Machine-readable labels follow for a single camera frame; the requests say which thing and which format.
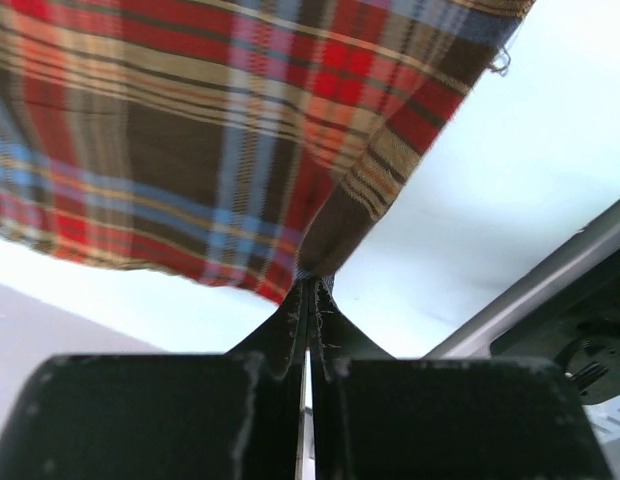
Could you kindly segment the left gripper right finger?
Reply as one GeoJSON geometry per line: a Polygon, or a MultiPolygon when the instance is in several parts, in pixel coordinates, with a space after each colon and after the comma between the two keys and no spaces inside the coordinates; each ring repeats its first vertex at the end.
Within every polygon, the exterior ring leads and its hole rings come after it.
{"type": "Polygon", "coordinates": [[[609,479],[574,387],[537,358],[397,359],[309,284],[320,479],[609,479]]]}

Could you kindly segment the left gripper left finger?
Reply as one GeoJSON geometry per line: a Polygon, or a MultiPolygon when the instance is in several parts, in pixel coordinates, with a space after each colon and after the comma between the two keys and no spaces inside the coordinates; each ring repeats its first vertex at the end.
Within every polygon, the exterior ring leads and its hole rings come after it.
{"type": "Polygon", "coordinates": [[[224,354],[66,354],[0,433],[0,479],[298,479],[302,285],[224,354]]]}

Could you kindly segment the brown red plaid shirt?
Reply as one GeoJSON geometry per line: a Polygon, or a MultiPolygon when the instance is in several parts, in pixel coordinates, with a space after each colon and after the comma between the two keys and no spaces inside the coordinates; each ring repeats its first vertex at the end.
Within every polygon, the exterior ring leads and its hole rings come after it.
{"type": "Polygon", "coordinates": [[[528,1],[0,1],[0,236],[282,301],[388,212],[528,1]]]}

